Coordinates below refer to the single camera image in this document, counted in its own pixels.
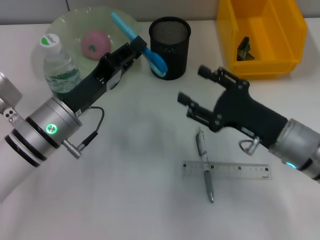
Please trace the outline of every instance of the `green indicator light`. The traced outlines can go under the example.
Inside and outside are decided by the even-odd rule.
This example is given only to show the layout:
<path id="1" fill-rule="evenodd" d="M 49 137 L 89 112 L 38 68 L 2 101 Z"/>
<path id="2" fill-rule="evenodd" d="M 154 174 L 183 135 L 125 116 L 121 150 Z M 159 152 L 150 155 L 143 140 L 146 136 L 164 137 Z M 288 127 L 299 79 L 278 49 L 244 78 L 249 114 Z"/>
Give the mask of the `green indicator light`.
<path id="1" fill-rule="evenodd" d="M 45 130 L 48 134 L 55 134 L 58 131 L 58 128 L 53 123 L 50 123 L 45 127 Z"/>

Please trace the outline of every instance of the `white table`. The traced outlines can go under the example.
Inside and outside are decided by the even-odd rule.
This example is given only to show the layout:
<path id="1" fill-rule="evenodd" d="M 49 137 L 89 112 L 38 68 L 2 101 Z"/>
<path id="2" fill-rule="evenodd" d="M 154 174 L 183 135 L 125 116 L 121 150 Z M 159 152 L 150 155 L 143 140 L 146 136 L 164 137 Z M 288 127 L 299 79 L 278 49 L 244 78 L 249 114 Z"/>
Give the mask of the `white table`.
<path id="1" fill-rule="evenodd" d="M 320 19 L 307 19 L 302 63 L 282 80 L 252 81 L 251 96 L 320 132 Z M 214 181 L 210 204 L 202 177 L 182 178 L 181 163 L 198 160 L 198 124 L 177 103 L 179 91 L 213 109 L 223 88 L 197 76 L 200 64 L 223 65 L 214 21 L 189 22 L 183 77 L 154 77 L 141 57 L 120 84 L 96 103 L 106 115 L 98 136 L 74 159 L 63 147 L 0 204 L 1 240 L 318 240 L 320 186 L 262 146 L 253 157 L 234 129 L 203 127 L 211 161 L 266 163 L 273 180 Z M 149 22 L 141 37 L 149 41 Z M 50 97 L 35 47 L 47 24 L 0 26 L 0 71 L 18 87 L 17 110 L 27 117 Z M 88 110 L 77 145 L 96 127 Z M 0 120 L 0 137 L 11 126 Z"/>

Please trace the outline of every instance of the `yellow plastic bin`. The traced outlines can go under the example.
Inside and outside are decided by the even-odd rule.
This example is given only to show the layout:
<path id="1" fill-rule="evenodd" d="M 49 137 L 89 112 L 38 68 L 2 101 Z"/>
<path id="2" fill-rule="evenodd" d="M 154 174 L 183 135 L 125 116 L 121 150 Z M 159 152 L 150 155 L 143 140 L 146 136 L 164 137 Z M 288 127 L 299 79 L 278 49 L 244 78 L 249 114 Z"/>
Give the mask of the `yellow plastic bin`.
<path id="1" fill-rule="evenodd" d="M 295 0 L 220 0 L 217 23 L 229 70 L 242 79 L 270 79 L 301 62 L 307 24 Z M 250 38 L 254 60 L 237 61 Z"/>

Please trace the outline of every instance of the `bottle cap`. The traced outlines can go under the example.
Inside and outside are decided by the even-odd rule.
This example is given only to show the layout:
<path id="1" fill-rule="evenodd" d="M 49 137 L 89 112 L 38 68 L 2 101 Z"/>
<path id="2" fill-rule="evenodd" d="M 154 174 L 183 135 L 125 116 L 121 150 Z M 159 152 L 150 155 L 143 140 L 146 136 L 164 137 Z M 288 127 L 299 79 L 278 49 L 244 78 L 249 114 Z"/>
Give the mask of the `bottle cap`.
<path id="1" fill-rule="evenodd" d="M 53 33 L 43 35 L 40 39 L 40 45 L 45 55 L 56 55 L 62 49 L 60 38 Z"/>

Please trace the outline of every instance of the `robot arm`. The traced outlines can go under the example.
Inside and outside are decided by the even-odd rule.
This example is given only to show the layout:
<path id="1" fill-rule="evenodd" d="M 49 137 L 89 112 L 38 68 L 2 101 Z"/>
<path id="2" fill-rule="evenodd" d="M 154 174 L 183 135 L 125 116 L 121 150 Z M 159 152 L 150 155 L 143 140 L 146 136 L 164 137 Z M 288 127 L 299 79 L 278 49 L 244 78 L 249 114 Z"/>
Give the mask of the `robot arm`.
<path id="1" fill-rule="evenodd" d="M 252 155 L 261 144 L 273 155 L 320 182 L 320 134 L 300 122 L 274 112 L 249 95 L 249 82 L 240 80 L 222 67 L 212 72 L 201 66 L 198 74 L 225 88 L 213 112 L 199 106 L 189 96 L 179 93 L 178 102 L 187 106 L 186 116 L 204 124 L 213 132 L 232 127 L 251 140 L 239 142 Z"/>
<path id="2" fill-rule="evenodd" d="M 74 89 L 56 93 L 26 119 L 15 110 L 22 94 L 0 72 L 0 114 L 14 127 L 0 141 L 0 202 L 61 145 L 75 158 L 81 156 L 81 151 L 97 136 L 104 111 L 100 108 L 102 117 L 97 129 L 76 147 L 68 138 L 82 126 L 78 117 L 119 83 L 146 46 L 147 43 L 137 37 L 130 44 L 107 53 Z"/>

